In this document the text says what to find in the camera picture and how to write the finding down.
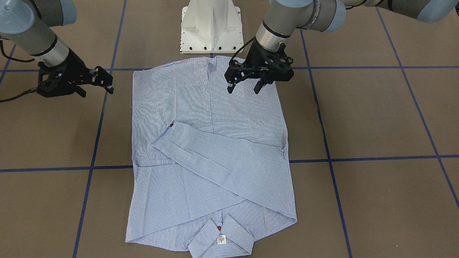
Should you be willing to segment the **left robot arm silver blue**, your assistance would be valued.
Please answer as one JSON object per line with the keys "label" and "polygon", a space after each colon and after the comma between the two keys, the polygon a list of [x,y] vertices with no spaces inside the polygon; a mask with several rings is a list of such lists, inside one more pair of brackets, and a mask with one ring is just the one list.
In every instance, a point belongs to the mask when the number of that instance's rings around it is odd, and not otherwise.
{"label": "left robot arm silver blue", "polygon": [[458,8],[457,0],[271,0],[268,12],[248,41],[244,62],[231,57],[225,79],[228,93],[244,80],[257,80],[254,92],[277,81],[287,82],[294,72],[292,57],[285,53],[287,42],[296,29],[334,32],[355,7],[380,7],[415,20],[434,23]]}

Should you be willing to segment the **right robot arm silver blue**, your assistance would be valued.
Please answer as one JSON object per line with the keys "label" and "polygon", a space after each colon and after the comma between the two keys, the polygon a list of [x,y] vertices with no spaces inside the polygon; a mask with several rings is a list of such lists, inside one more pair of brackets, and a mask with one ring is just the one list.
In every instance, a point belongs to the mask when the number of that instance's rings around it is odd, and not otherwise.
{"label": "right robot arm silver blue", "polygon": [[3,102],[37,93],[43,97],[78,94],[86,97],[82,85],[99,86],[113,94],[113,77],[84,61],[55,34],[52,27],[74,24],[77,9],[71,0],[2,0],[0,2],[1,41],[11,41],[27,52],[29,62],[38,62],[37,86]]}

